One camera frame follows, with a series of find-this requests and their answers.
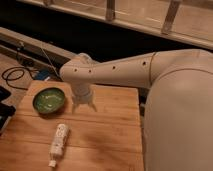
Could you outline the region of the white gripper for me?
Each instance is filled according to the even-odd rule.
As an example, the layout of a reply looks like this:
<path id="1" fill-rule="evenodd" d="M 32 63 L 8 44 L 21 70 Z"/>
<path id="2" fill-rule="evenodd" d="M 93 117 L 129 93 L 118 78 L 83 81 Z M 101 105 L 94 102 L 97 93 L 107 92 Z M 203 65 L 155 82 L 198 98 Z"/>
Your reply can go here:
<path id="1" fill-rule="evenodd" d="M 93 100 L 93 91 L 89 84 L 72 84 L 72 99 L 75 104 L 72 104 L 71 113 L 74 114 L 75 110 L 78 107 L 78 104 L 88 104 L 95 112 L 97 112 L 97 108 Z"/>

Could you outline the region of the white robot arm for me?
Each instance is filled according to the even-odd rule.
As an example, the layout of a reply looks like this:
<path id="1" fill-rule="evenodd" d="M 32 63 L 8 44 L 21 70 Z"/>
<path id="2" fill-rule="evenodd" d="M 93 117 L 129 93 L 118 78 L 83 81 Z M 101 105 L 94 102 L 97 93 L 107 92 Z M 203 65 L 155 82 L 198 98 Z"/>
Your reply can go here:
<path id="1" fill-rule="evenodd" d="M 60 77 L 75 105 L 93 101 L 92 84 L 146 88 L 145 171 L 213 171 L 213 53 L 171 50 L 103 63 L 80 53 Z"/>

